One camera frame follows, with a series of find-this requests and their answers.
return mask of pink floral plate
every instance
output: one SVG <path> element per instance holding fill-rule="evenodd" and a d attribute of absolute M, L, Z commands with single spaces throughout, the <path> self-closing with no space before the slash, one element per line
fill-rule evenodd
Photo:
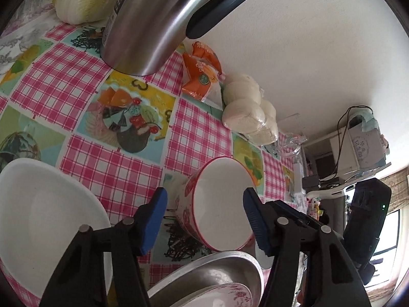
<path fill-rule="evenodd" d="M 196 291 L 171 307 L 252 307 L 253 297 L 240 283 L 214 285 Z"/>

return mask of stainless steel bowl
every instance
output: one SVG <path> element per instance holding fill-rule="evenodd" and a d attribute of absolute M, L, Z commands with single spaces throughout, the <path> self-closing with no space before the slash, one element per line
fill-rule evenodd
<path fill-rule="evenodd" d="M 169 307 L 197 290 L 225 283 L 246 285 L 253 295 L 253 306 L 258 306 L 264 290 L 261 267 L 250 254 L 238 251 L 193 261 L 157 283 L 148 295 L 152 307 Z"/>

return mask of white plate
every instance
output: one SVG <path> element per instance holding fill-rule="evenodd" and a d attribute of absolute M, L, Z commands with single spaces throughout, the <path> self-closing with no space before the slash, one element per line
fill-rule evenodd
<path fill-rule="evenodd" d="M 171 307 L 252 307 L 252 305 L 252 294 L 247 286 L 228 283 L 196 291 Z"/>
<path fill-rule="evenodd" d="M 93 193 L 56 168 L 17 159 L 0 174 L 0 258 L 25 289 L 42 297 L 69 243 L 82 224 L 110 227 Z M 107 292 L 112 281 L 110 253 L 104 255 Z"/>

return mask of white bowl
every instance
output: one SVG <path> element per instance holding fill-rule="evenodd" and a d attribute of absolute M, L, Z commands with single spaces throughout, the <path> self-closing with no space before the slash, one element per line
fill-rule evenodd
<path fill-rule="evenodd" d="M 252 294 L 247 286 L 228 283 L 201 289 L 171 307 L 252 307 L 252 305 Z"/>
<path fill-rule="evenodd" d="M 82 224 L 110 227 L 108 215 L 81 183 L 43 162 L 21 158 L 0 174 L 0 258 L 25 289 L 42 297 Z M 104 255 L 107 292 L 110 253 Z"/>
<path fill-rule="evenodd" d="M 253 235 L 242 201 L 249 187 L 255 188 L 254 182 L 239 161 L 214 158 L 181 186 L 176 217 L 185 231 L 212 250 L 241 249 Z"/>

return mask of label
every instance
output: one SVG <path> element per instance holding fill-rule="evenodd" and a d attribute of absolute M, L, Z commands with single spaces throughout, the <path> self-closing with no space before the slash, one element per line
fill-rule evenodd
<path fill-rule="evenodd" d="M 359 164 L 361 164 L 367 158 L 369 153 L 368 141 L 364 137 L 358 136 L 354 138 L 353 144 L 355 147 L 355 152 L 357 154 L 358 162 Z"/>
<path fill-rule="evenodd" d="M 199 82 L 202 83 L 203 85 L 207 85 L 209 84 L 210 79 L 205 73 L 203 73 L 199 76 Z"/>
<path fill-rule="evenodd" d="M 102 36 L 102 45 L 105 46 L 106 40 L 109 36 L 109 34 L 111 33 L 112 30 L 112 26 L 115 22 L 115 19 L 118 16 L 119 11 L 121 10 L 123 3 L 125 2 L 125 0 L 117 0 L 115 7 L 114 7 L 114 11 L 112 12 L 111 16 L 109 17 L 108 23 L 106 24 L 105 27 L 105 31 L 104 34 Z"/>

